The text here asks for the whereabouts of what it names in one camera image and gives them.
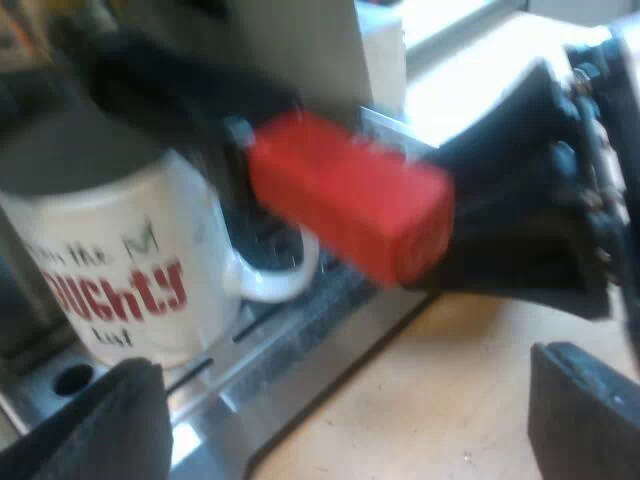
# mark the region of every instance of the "wooden table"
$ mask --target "wooden table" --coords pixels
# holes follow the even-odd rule
[[[409,114],[439,143],[486,111],[532,57],[552,59],[562,74],[559,46],[583,34],[514,15],[412,79]],[[540,478],[526,434],[529,350],[568,340],[633,378],[620,318],[589,323],[523,302],[444,296],[285,438],[253,478]]]

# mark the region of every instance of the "dark gray lid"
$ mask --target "dark gray lid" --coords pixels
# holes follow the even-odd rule
[[[78,192],[122,179],[166,149],[91,106],[51,111],[0,142],[0,189],[19,196]]]

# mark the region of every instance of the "red foam cube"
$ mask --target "red foam cube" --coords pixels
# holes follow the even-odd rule
[[[248,149],[257,199],[304,225],[383,285],[410,283],[446,251],[453,186],[446,172],[354,137],[312,113],[280,115]]]

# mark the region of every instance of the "white mug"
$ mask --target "white mug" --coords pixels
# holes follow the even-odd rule
[[[83,343],[110,365],[183,363],[228,332],[242,298],[290,299],[318,261],[317,239],[301,229],[297,268],[251,267],[231,246],[213,187],[173,150],[106,185],[3,193],[0,204]]]

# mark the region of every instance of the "drip tray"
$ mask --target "drip tray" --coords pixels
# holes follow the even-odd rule
[[[299,237],[277,221],[227,223],[234,245],[252,263],[288,268],[298,261]],[[258,233],[242,233],[243,225]],[[251,258],[256,251],[268,255]],[[174,426],[171,478],[245,478],[366,352],[426,302],[421,292],[378,290],[323,252],[313,284],[296,300],[243,305],[223,341],[190,364],[164,372]],[[51,338],[62,344],[73,336],[65,326]],[[49,350],[51,342],[45,342]],[[27,359],[33,356],[26,353]],[[0,406],[25,434],[106,370],[71,342],[35,368],[0,370]]]

